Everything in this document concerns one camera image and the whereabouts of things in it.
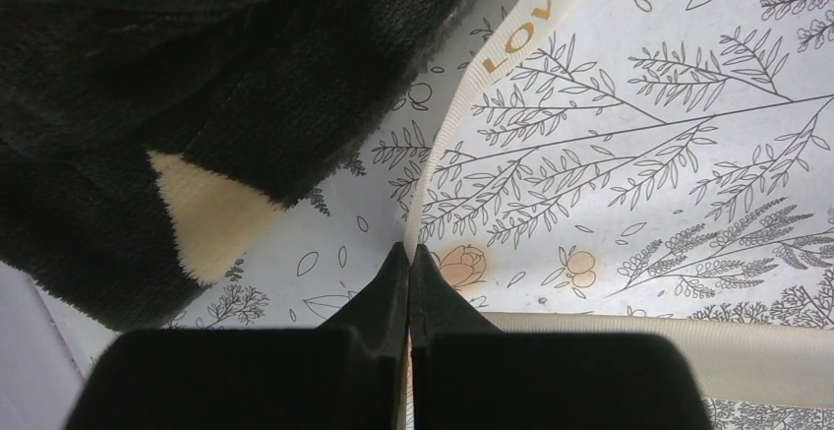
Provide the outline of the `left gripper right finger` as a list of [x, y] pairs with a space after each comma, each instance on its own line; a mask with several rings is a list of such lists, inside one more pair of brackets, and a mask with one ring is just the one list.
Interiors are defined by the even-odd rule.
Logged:
[[416, 247], [409, 267], [409, 330], [413, 423], [439, 429], [445, 416], [440, 400], [454, 383], [452, 347], [501, 330], [467, 302], [444, 278], [430, 250]]

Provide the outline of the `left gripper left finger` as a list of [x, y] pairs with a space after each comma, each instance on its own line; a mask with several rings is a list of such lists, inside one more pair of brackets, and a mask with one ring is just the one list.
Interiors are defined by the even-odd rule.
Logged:
[[405, 427], [408, 268], [397, 242], [373, 279], [321, 325], [350, 338], [340, 390], [347, 429]]

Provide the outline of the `cream printed ribbon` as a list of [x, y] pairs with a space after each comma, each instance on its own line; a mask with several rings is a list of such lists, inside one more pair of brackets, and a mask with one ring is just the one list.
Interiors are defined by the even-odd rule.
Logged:
[[[437, 133], [408, 210], [404, 248], [410, 263], [425, 195], [438, 163], [476, 99], [523, 62], [581, 0], [518, 0], [468, 65]], [[643, 333], [671, 341], [684, 355], [699, 390], [712, 398], [794, 407], [833, 406], [833, 334], [803, 327], [578, 314], [488, 313], [506, 331]]]

